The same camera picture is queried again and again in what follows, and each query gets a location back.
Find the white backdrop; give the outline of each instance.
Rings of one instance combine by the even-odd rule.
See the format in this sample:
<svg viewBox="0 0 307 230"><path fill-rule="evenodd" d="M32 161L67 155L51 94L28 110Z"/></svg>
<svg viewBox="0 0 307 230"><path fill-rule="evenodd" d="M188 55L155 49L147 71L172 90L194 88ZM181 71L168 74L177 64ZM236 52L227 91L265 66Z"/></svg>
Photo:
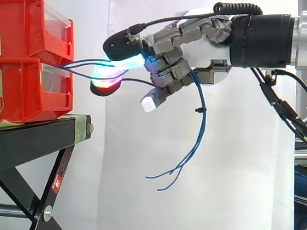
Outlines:
<svg viewBox="0 0 307 230"><path fill-rule="evenodd" d="M297 14L297 2L254 3L264 13ZM214 4L111 0L109 35L135 23ZM143 69L128 76L149 79ZM124 82L106 99L98 229L293 229L294 136L269 106L250 70L232 69L225 81L203 87L208 107L204 140L177 183L165 192L156 189L172 177L144 177L171 169L194 145L201 123L194 109L200 100L191 85L147 114L139 101L149 90ZM291 79L280 77L276 90L295 104Z"/></svg>

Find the metal bolt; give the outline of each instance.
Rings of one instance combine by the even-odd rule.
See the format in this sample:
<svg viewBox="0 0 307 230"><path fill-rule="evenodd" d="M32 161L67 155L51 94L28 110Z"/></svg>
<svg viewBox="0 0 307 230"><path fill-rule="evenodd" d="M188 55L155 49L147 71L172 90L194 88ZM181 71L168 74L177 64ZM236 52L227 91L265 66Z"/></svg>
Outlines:
<svg viewBox="0 0 307 230"><path fill-rule="evenodd" d="M44 212L43 212L43 219L45 222L50 221L52 218L52 206L48 205L45 207Z"/></svg>
<svg viewBox="0 0 307 230"><path fill-rule="evenodd" d="M92 134L94 131L94 125L93 124L87 124L87 127L86 127L86 132L88 134Z"/></svg>

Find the blue light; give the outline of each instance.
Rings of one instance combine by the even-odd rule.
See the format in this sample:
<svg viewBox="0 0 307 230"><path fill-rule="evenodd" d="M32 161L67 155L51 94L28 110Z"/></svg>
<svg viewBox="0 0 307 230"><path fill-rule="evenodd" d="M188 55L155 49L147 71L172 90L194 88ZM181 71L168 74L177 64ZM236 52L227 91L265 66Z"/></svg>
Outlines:
<svg viewBox="0 0 307 230"><path fill-rule="evenodd" d="M122 61L112 61L111 63L118 69L134 69L144 66L145 60L142 54L139 54Z"/></svg>

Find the black coiled cable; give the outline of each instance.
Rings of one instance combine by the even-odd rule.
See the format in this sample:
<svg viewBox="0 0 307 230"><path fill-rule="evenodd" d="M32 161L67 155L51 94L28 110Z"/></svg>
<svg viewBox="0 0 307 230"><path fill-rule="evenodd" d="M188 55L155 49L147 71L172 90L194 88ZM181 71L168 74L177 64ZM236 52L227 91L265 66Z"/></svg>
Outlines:
<svg viewBox="0 0 307 230"><path fill-rule="evenodd" d="M214 13L221 14L249 14L259 15L262 14L262 9L256 4L252 3L222 3L218 2L213 7Z"/></svg>

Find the red storage bin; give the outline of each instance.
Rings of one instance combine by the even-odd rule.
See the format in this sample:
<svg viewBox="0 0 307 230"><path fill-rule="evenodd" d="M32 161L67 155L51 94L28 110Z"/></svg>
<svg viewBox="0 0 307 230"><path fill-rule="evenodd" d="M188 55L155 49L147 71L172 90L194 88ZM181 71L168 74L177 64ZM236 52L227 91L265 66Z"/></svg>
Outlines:
<svg viewBox="0 0 307 230"><path fill-rule="evenodd" d="M72 110L71 73L37 58L0 58L3 85L1 120L35 122Z"/></svg>
<svg viewBox="0 0 307 230"><path fill-rule="evenodd" d="M70 112L72 74L53 66L73 61L73 22L43 0L0 0L0 40L0 121L45 121Z"/></svg>

